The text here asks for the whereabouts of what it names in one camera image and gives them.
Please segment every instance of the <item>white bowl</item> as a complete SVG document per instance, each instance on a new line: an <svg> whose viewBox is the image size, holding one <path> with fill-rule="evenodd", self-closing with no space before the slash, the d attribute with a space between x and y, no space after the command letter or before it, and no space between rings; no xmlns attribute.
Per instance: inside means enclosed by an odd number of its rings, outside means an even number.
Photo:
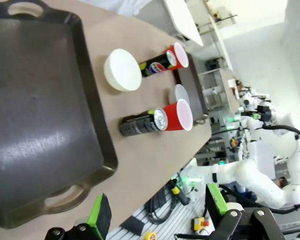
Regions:
<svg viewBox="0 0 300 240"><path fill-rule="evenodd" d="M137 90L142 81L139 64L126 50L115 49L107 57L103 66L107 82L119 91Z"/></svg>
<svg viewBox="0 0 300 240"><path fill-rule="evenodd" d="M187 93L187 90L182 86L181 84L177 84L174 86L174 89L172 89L169 92L169 103L174 104L180 99L184 99L190 106L190 100Z"/></svg>

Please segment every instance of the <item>screw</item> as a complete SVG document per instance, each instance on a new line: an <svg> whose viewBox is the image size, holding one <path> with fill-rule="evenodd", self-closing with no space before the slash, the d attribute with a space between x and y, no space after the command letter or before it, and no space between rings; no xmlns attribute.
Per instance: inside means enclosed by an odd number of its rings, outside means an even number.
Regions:
<svg viewBox="0 0 300 240"><path fill-rule="evenodd" d="M60 232L60 230L54 230L53 233L54 233L54 235L59 235L61 232Z"/></svg>
<svg viewBox="0 0 300 240"><path fill-rule="evenodd" d="M236 217L236 216L238 216L238 213L236 211L232 211L232 212L230 212L230 215L232 217Z"/></svg>
<svg viewBox="0 0 300 240"><path fill-rule="evenodd" d="M265 215L265 212L264 212L264 211L261 211L261 210L257 211L257 213L258 213L260 216Z"/></svg>

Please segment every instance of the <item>red cup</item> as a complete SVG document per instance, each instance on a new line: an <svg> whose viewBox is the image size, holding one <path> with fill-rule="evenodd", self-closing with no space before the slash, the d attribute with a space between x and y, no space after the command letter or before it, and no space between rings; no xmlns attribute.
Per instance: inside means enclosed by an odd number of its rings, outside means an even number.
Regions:
<svg viewBox="0 0 300 240"><path fill-rule="evenodd" d="M170 46L168 49L164 50L163 52L166 52L168 50L173 52L176 59L176 66L169 68L169 70L187 68L189 66L189 59L186 50L180 43L175 42L172 46Z"/></svg>
<svg viewBox="0 0 300 240"><path fill-rule="evenodd" d="M194 118L186 100L179 99L174 104L165 106L163 109L168 118L168 126L165 131L190 131L192 129Z"/></svg>

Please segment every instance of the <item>soda can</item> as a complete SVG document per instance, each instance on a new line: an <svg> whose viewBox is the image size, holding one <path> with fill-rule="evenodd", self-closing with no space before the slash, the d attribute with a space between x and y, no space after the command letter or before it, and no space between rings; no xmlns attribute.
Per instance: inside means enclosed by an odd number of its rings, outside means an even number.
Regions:
<svg viewBox="0 0 300 240"><path fill-rule="evenodd" d="M163 72L177 65L177 59L170 50L139 64L143 77Z"/></svg>
<svg viewBox="0 0 300 240"><path fill-rule="evenodd" d="M142 113L125 116L119 123L123 136L133 136L151 132L164 131L168 126L168 117L161 107Z"/></svg>

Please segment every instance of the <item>tray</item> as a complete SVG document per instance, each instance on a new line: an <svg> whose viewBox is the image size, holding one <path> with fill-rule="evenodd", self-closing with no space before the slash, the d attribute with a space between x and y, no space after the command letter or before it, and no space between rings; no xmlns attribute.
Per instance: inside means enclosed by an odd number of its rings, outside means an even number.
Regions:
<svg viewBox="0 0 300 240"><path fill-rule="evenodd" d="M209 113L193 57L189 53L187 53L187 56L189 66L174 70L173 75L176 83L183 85L187 91L193 120L197 121L205 119Z"/></svg>
<svg viewBox="0 0 300 240"><path fill-rule="evenodd" d="M0 226L75 207L117 167L80 18L0 2Z"/></svg>

